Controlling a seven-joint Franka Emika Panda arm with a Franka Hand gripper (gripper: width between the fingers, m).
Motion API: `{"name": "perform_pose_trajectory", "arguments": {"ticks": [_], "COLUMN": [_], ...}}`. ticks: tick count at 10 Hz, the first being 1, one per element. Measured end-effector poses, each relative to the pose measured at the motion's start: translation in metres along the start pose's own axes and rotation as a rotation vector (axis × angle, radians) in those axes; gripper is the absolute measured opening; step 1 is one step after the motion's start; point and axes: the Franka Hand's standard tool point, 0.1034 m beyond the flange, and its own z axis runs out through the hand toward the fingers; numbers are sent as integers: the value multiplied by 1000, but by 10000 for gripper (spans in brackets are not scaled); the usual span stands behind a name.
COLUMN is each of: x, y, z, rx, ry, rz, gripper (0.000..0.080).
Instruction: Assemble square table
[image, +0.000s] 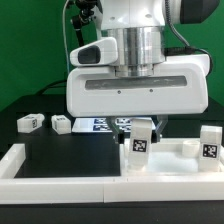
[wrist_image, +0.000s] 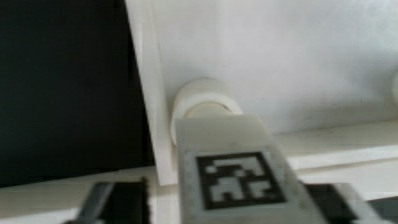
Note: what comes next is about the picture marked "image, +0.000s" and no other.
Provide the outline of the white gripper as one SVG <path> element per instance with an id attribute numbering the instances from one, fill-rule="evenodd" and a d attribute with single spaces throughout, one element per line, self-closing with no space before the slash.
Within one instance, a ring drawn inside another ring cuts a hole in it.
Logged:
<path id="1" fill-rule="evenodd" d="M 124 131 L 115 117 L 158 115 L 151 137 L 157 143 L 167 115 L 205 111 L 209 69 L 206 54 L 170 56 L 143 77 L 120 78 L 109 66 L 77 68 L 67 79 L 67 110 L 74 117 L 107 117 L 116 144 L 124 143 Z"/>

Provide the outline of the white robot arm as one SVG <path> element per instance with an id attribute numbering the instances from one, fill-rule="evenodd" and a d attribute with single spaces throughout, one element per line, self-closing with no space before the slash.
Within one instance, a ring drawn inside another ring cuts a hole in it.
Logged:
<path id="1" fill-rule="evenodd" d="M 165 27 L 201 23 L 220 0 L 76 0 L 76 28 L 92 21 L 97 40 L 70 53 L 75 67 L 67 79 L 68 112 L 104 117 L 115 141 L 124 132 L 117 117 L 155 115 L 150 136 L 159 139 L 172 114 L 202 113 L 208 107 L 206 76 L 212 58 L 179 36 L 183 47 L 164 46 Z"/>

